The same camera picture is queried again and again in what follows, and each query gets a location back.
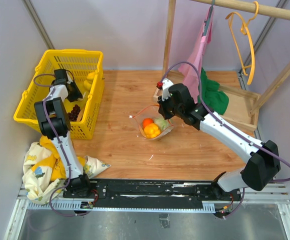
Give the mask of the yellow bell pepper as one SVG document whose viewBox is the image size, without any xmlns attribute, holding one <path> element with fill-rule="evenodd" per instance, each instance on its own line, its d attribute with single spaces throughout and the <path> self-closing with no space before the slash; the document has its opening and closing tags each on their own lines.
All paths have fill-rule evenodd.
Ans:
<svg viewBox="0 0 290 240">
<path fill-rule="evenodd" d="M 160 128 L 155 123 L 151 123 L 147 125 L 143 129 L 143 131 L 144 131 L 145 137 L 148 139 L 156 138 L 157 136 L 161 134 Z"/>
</svg>

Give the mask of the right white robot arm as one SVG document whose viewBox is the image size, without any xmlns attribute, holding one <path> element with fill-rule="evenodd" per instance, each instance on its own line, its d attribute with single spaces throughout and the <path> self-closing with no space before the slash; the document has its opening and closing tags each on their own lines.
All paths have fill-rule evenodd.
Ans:
<svg viewBox="0 0 290 240">
<path fill-rule="evenodd" d="M 280 171 L 278 146 L 271 140 L 255 139 L 221 118 L 202 103 L 195 103 L 188 88 L 169 79 L 158 83 L 162 95 L 158 97 L 158 112 L 165 120 L 179 117 L 186 125 L 202 131 L 229 147 L 244 162 L 245 167 L 222 172 L 211 183 L 210 195 L 225 199 L 233 190 L 251 188 L 261 191 Z"/>
</svg>

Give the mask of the green cabbage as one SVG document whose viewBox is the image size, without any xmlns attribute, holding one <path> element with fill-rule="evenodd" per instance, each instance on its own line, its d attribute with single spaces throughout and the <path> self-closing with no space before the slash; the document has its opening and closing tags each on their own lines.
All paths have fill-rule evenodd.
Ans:
<svg viewBox="0 0 290 240">
<path fill-rule="evenodd" d="M 170 123 L 164 118 L 155 118 L 153 121 L 161 131 L 164 131 L 166 128 L 170 126 Z"/>
</svg>

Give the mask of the yellow bananas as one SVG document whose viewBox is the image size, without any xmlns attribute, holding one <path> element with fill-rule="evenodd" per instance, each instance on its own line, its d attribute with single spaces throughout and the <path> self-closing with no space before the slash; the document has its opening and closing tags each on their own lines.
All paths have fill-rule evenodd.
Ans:
<svg viewBox="0 0 290 240">
<path fill-rule="evenodd" d="M 93 81 L 95 78 L 95 72 L 90 72 L 87 76 L 86 79 L 83 82 L 83 86 L 87 91 L 90 91 L 93 85 Z"/>
</svg>

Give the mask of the orange fruit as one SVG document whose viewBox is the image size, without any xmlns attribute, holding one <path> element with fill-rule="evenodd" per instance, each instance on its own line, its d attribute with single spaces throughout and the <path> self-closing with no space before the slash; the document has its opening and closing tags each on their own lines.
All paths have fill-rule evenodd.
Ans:
<svg viewBox="0 0 290 240">
<path fill-rule="evenodd" d="M 144 118 L 142 121 L 142 127 L 145 128 L 152 123 L 154 123 L 154 120 L 152 118 Z"/>
</svg>

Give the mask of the clear zip bag orange zipper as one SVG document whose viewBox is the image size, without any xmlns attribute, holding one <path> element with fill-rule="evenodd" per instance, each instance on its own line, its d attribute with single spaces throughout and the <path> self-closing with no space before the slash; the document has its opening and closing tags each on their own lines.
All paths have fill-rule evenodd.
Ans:
<svg viewBox="0 0 290 240">
<path fill-rule="evenodd" d="M 135 115 L 130 115 L 131 123 L 139 134 L 148 140 L 158 140 L 170 133 L 174 125 L 159 113 L 159 105 L 152 104 Z"/>
</svg>

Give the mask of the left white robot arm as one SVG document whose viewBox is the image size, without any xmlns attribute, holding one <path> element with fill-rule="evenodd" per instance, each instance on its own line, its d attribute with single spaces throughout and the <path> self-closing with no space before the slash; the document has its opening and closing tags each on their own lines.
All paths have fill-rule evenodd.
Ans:
<svg viewBox="0 0 290 240">
<path fill-rule="evenodd" d="M 75 153 L 70 137 L 71 123 L 64 100 L 74 102 L 83 97 L 74 76 L 67 69 L 42 73 L 34 77 L 39 87 L 49 88 L 47 96 L 34 103 L 39 129 L 55 146 L 65 170 L 64 198 L 87 198 L 92 193 L 90 179 Z"/>
</svg>

